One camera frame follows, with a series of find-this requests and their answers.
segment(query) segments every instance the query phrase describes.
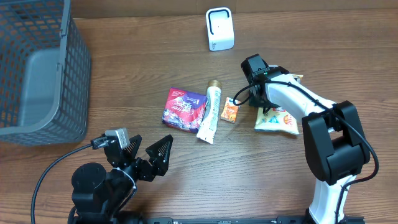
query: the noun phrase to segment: orange packet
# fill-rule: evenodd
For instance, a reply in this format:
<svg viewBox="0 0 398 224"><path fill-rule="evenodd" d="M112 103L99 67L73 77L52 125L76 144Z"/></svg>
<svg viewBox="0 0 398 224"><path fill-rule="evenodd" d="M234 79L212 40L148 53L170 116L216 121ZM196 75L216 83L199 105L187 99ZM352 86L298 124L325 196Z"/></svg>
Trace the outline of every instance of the orange packet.
<svg viewBox="0 0 398 224"><path fill-rule="evenodd" d="M221 119L225 121L229 121L231 123L236 122L236 115L238 114L238 109L240 106L235 106L233 103L233 99L227 97L225 101L224 110L221 114Z"/></svg>

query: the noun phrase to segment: white packet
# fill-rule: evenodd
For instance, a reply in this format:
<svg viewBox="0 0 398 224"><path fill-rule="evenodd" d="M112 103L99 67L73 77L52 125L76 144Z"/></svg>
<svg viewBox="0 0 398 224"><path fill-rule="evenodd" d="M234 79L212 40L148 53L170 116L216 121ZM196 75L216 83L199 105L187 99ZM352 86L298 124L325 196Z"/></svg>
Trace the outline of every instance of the white packet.
<svg viewBox="0 0 398 224"><path fill-rule="evenodd" d="M200 124L197 138L213 144L220 111L221 83L216 80L209 81L206 96L206 112Z"/></svg>
<svg viewBox="0 0 398 224"><path fill-rule="evenodd" d="M297 120L283 108L271 108L266 114L263 108L259 108L257 112L255 131L284 131L290 134L298 135L299 128Z"/></svg>

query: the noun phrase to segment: blue-gray plastic bin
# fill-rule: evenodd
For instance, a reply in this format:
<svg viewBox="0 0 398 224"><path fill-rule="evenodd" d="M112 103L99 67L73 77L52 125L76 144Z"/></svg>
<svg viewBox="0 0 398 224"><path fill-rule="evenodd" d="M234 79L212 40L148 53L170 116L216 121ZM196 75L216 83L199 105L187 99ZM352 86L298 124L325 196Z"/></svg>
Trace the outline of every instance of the blue-gray plastic bin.
<svg viewBox="0 0 398 224"><path fill-rule="evenodd" d="M0 1L0 141L81 141L90 73L70 0Z"/></svg>

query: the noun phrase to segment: food packaging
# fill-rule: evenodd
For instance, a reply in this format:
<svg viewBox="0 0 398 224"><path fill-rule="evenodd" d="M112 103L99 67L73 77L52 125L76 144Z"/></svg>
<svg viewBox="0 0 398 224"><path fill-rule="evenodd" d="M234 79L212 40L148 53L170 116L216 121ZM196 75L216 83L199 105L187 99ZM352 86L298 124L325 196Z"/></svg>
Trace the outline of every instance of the food packaging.
<svg viewBox="0 0 398 224"><path fill-rule="evenodd" d="M257 112L255 131L284 131L286 133L298 135L299 128L297 120L283 108L271 108L266 114L263 108L259 108Z"/></svg>
<svg viewBox="0 0 398 224"><path fill-rule="evenodd" d="M197 133L205 114L206 102L205 95L170 88L162 122L172 128Z"/></svg>
<svg viewBox="0 0 398 224"><path fill-rule="evenodd" d="M206 112L200 124L197 138L213 144L217 130L218 113L220 112L221 83L217 80L209 81L206 96Z"/></svg>
<svg viewBox="0 0 398 224"><path fill-rule="evenodd" d="M239 100L235 100L235 103L239 104L241 102ZM221 119L229 121L231 123L235 123L239 108L240 106L234 105L232 98L227 97L224 105L224 110L221 114Z"/></svg>

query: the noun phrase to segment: table surface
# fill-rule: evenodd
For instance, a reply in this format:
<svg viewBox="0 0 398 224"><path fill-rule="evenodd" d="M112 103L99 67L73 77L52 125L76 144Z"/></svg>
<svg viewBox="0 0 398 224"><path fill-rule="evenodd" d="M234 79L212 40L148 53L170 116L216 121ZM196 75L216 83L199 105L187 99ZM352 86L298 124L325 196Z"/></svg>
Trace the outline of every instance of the table surface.
<svg viewBox="0 0 398 224"><path fill-rule="evenodd" d="M56 158L104 130L126 127L143 138L138 156L167 134L169 171L139 182L126 209L174 218L302 215L313 197L303 136L255 133L256 109L241 107L236 124L220 120L214 145L161 123L171 86L199 93L219 80L222 103L247 81L240 63L259 53L269 64L303 74L303 85L358 109L379 160L378 176L350 189L345 213L369 223L398 222L398 9L235 14L235 46L209 52L203 16L76 20L93 57L88 134L80 144L22 147L0 143L0 222L29 223L32 192ZM37 223L66 223L70 179L80 165L110 165L85 150L56 165L36 202ZM373 170L363 167L361 177Z"/></svg>

